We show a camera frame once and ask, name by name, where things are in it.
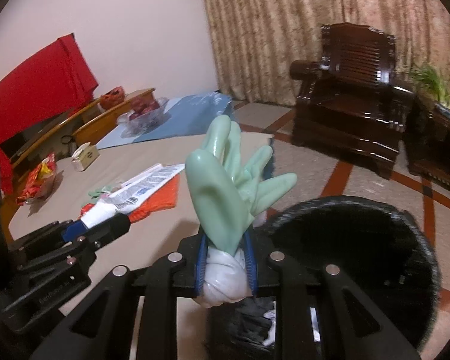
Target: wooden side table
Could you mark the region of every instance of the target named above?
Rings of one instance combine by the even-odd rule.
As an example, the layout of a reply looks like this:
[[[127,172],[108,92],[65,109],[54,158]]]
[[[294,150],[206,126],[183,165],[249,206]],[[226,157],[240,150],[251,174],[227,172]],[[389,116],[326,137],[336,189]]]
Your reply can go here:
[[[408,171],[428,176],[450,191],[450,119],[436,110],[434,100],[416,98],[403,141]]]
[[[153,100],[154,90],[155,88],[149,88],[129,93],[125,97],[124,102],[103,112],[96,118],[90,120],[88,123],[80,127],[72,134],[77,145],[80,146],[86,142],[91,142],[95,145],[99,140],[101,140],[105,135],[107,135],[116,127],[116,119],[121,114],[125,114],[126,112],[131,110],[131,102],[133,99],[140,96],[147,100]]]

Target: tiled floor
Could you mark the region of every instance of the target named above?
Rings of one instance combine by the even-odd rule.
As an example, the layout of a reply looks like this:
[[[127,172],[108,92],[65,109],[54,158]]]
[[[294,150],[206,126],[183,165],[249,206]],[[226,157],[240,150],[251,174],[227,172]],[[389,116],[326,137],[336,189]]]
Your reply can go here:
[[[432,335],[421,351],[432,360],[450,338],[450,192],[407,170],[401,145],[394,172],[385,180],[368,169],[338,161],[322,153],[290,144],[294,110],[269,104],[236,101],[235,117],[243,131],[274,133],[275,174],[295,172],[298,183],[274,209],[331,195],[355,195],[409,211],[435,246],[442,272],[442,299]]]

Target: barcode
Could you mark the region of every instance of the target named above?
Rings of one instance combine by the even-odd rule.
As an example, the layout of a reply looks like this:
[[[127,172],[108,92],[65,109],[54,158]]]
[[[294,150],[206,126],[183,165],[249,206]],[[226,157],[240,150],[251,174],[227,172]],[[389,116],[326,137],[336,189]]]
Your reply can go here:
[[[136,202],[138,202],[138,199],[135,196],[130,196],[127,199],[127,203],[129,203],[129,204],[135,204]]]

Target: beige tablecloth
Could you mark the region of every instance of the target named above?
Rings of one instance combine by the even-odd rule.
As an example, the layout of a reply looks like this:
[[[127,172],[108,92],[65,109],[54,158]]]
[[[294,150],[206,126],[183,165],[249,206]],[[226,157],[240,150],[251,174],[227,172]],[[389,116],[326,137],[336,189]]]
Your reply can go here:
[[[126,181],[156,163],[185,162],[187,155],[200,146],[203,137],[177,137],[103,149],[100,156],[83,172],[73,169],[70,158],[58,161],[59,174],[54,192],[43,204],[19,208],[9,226],[13,239],[23,237],[54,220],[76,219],[88,199],[89,191]],[[270,138],[271,135],[267,134],[242,133],[242,162],[247,161],[259,147],[268,144]],[[97,260],[89,271],[91,286],[60,310],[68,314],[115,266],[125,265],[132,270],[138,269],[175,251],[180,240],[195,234],[198,226],[185,172],[182,172],[176,208],[152,213],[148,218],[134,223],[127,234],[97,251]],[[178,299],[179,359],[206,358],[203,349],[205,319],[206,310],[193,300]]]

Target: green plant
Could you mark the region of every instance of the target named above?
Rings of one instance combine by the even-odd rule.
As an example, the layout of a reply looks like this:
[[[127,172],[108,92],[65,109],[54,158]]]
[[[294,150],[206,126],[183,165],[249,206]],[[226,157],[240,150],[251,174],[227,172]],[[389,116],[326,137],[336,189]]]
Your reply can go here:
[[[444,76],[429,63],[422,66],[413,66],[409,73],[410,78],[430,93],[440,104],[450,109],[450,78]]]

